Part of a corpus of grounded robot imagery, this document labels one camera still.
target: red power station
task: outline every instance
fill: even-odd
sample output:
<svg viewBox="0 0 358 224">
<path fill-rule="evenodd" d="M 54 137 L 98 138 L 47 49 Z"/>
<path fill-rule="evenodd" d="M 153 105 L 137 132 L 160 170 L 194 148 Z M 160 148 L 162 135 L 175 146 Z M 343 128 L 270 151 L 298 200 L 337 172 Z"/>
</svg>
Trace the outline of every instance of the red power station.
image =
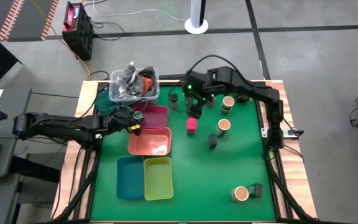
<svg viewBox="0 0 358 224">
<path fill-rule="evenodd" d="M 93 26 L 82 3 L 67 2 L 63 39 L 82 60 L 92 58 Z"/>
</svg>

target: blue container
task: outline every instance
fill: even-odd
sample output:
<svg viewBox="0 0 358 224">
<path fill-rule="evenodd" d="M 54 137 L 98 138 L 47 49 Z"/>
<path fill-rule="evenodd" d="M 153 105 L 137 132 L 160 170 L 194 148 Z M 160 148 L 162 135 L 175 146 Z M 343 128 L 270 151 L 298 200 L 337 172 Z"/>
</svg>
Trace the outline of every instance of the blue container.
<svg viewBox="0 0 358 224">
<path fill-rule="evenodd" d="M 143 157 L 125 157 L 118 159 L 117 198 L 144 198 Z"/>
</svg>

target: concrete floor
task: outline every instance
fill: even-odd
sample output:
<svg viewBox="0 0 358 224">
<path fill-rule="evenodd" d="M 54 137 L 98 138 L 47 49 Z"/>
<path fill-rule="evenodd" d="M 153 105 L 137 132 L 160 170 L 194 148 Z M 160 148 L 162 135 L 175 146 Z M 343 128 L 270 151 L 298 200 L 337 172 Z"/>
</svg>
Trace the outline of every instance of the concrete floor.
<svg viewBox="0 0 358 224">
<path fill-rule="evenodd" d="M 61 30 L 65 1 L 53 20 Z M 258 27 L 358 25 L 358 1 L 253 0 Z M 117 0 L 96 5 L 114 14 L 157 8 L 186 19 L 188 1 Z M 117 22 L 126 31 L 183 29 L 183 23 L 157 13 L 100 17 L 87 6 L 95 21 Z M 206 18 L 214 28 L 250 28 L 246 2 L 210 0 Z M 117 32 L 113 27 L 98 32 Z M 358 223 L 358 129 L 351 128 L 349 112 L 358 96 L 358 29 L 260 33 L 270 76 L 284 80 L 296 127 L 304 129 L 300 145 L 318 216 L 322 220 Z M 12 42 L 4 45 L 25 67 L 4 86 L 31 86 L 33 91 L 78 96 L 85 70 L 57 40 Z M 91 71 L 113 71 L 134 61 L 153 65 L 162 74 L 184 73 L 207 54 L 231 60 L 246 78 L 263 79 L 252 33 L 124 37 L 113 42 L 94 39 Z M 224 65 L 209 59 L 197 67 Z M 73 115 L 76 99 L 33 95 L 29 111 Z M 29 152 L 47 152 L 28 143 Z M 18 223 L 48 219 L 50 210 L 27 206 Z"/>
</svg>

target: clear plastic bin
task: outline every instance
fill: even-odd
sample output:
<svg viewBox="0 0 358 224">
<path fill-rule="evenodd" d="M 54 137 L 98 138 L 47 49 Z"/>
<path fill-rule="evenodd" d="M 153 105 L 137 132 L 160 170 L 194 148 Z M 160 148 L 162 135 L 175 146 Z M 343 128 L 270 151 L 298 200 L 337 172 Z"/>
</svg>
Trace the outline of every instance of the clear plastic bin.
<svg viewBox="0 0 358 224">
<path fill-rule="evenodd" d="M 136 69 L 135 74 L 138 74 L 140 71 L 142 71 L 144 68 Z M 155 101 L 158 96 L 160 95 L 160 72 L 154 68 L 154 76 L 155 76 L 155 83 L 157 91 L 155 92 L 154 96 L 142 96 L 142 97 L 132 97 L 132 98 L 113 98 L 113 91 L 114 86 L 112 84 L 112 81 L 116 79 L 118 75 L 121 75 L 124 72 L 124 70 L 115 70 L 110 74 L 110 88 L 109 88 L 109 99 L 112 102 L 115 103 L 123 103 L 123 102 L 133 102 L 140 99 L 145 98 L 147 101 Z"/>
</svg>

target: green table surface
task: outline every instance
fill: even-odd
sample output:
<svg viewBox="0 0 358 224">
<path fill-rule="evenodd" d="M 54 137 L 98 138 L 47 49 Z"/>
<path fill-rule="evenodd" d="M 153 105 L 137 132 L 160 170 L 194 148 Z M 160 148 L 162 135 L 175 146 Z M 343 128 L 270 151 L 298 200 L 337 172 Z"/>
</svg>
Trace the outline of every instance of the green table surface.
<svg viewBox="0 0 358 224">
<path fill-rule="evenodd" d="M 158 105 L 168 105 L 171 87 L 161 86 Z M 179 107 L 183 94 L 177 88 Z M 236 103 L 228 115 L 219 111 L 223 96 L 213 108 L 205 107 L 195 136 L 186 134 L 186 113 L 170 110 L 168 127 L 172 132 L 173 198 L 147 201 L 116 197 L 117 160 L 132 156 L 127 151 L 125 131 L 106 136 L 103 141 L 98 177 L 91 211 L 92 221 L 273 221 L 272 196 L 266 165 L 262 159 L 262 140 L 255 102 Z M 231 128 L 218 139 L 216 149 L 208 149 L 208 136 L 220 119 Z M 254 183 L 264 185 L 263 197 L 233 202 L 231 190 Z"/>
</svg>

